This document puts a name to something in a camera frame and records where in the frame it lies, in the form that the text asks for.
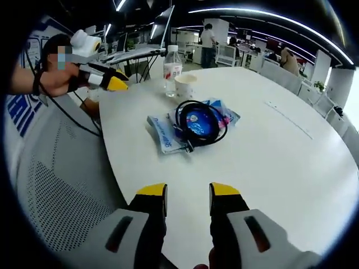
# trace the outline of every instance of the monitor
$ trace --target monitor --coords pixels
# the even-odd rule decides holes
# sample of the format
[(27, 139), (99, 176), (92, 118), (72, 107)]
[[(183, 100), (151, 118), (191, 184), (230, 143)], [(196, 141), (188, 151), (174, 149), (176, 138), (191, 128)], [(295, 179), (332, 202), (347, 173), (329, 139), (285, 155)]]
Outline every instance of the monitor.
[(116, 49), (117, 52), (125, 51), (126, 41), (127, 41), (127, 33), (125, 33), (119, 37), (118, 43), (117, 43), (117, 49)]
[(281, 46), (282, 46), (281, 42), (274, 40), (272, 38), (268, 38), (267, 45), (266, 45), (267, 49), (271, 50), (274, 53), (279, 53)]
[(172, 16), (173, 9), (174, 6), (163, 11), (160, 15), (156, 17), (154, 24), (152, 26), (152, 30), (150, 33), (150, 40), (148, 44), (155, 44), (162, 47), (164, 38), (166, 36), (168, 24)]

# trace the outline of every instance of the ceiling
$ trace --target ceiling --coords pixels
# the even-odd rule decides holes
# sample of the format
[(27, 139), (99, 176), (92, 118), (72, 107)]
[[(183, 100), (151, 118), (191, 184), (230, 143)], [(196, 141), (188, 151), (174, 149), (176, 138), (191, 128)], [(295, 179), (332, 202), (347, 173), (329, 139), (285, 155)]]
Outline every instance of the ceiling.
[[(48, 15), (54, 17), (73, 31), (91, 25), (103, 27), (111, 23), (112, 33), (123, 30), (126, 25), (143, 25), (164, 11), (170, 3), (176, 8), (171, 27), (202, 25), (205, 18), (222, 18), (230, 22), (230, 28), (247, 28), (278, 37), (315, 55), (318, 49), (332, 57), (332, 65), (342, 63), (343, 68), (353, 68), (337, 49), (316, 34), (282, 18), (243, 11), (211, 11), (188, 14), (189, 11), (214, 7), (236, 7), (261, 10), (290, 18), (319, 32), (359, 66), (358, 37), (355, 17), (345, 1), (302, 0), (294, 4), (283, 0), (127, 0), (120, 12), (116, 12), (121, 0), (102, 0), (89, 4), (86, 0), (54, 0), (47, 7)], [(310, 54), (289, 45), (294, 51), (315, 61)]]

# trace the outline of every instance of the white device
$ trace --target white device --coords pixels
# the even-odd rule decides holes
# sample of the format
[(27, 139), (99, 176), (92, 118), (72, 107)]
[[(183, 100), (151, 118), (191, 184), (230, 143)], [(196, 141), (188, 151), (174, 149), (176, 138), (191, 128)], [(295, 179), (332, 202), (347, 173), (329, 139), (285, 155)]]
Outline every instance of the white device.
[(83, 30), (79, 30), (73, 35), (70, 42), (72, 54), (89, 58), (97, 54), (97, 50), (101, 45), (101, 38), (90, 36)]

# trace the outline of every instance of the white chair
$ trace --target white chair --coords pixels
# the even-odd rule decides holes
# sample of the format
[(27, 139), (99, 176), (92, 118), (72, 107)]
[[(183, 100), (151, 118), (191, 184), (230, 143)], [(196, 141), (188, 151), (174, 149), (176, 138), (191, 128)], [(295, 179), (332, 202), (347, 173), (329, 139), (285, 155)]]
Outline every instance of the white chair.
[(359, 133), (351, 123), (343, 136), (343, 141), (359, 167)]
[(239, 66), (240, 59), (236, 59), (235, 47), (218, 45), (215, 63), (225, 64), (226, 66)]
[(314, 103), (318, 102), (319, 98), (321, 97), (321, 93), (307, 83), (303, 82), (298, 93), (298, 97), (308, 105), (313, 105)]
[(312, 104), (312, 107), (325, 119), (327, 119), (329, 113), (335, 107), (333, 101), (327, 97), (326, 94), (322, 94), (317, 102)]
[(298, 95), (302, 79), (278, 66), (277, 63), (264, 60), (259, 74), (278, 83), (295, 95)]

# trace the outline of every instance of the potted plant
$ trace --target potted plant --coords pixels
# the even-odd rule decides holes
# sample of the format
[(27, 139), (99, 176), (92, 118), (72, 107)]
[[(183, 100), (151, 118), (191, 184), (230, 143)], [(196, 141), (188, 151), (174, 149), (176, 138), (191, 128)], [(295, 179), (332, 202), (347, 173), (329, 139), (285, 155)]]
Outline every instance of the potted plant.
[(321, 81), (316, 81), (314, 83), (314, 87), (315, 88), (318, 88), (320, 92), (323, 92), (324, 91), (324, 83), (321, 82)]

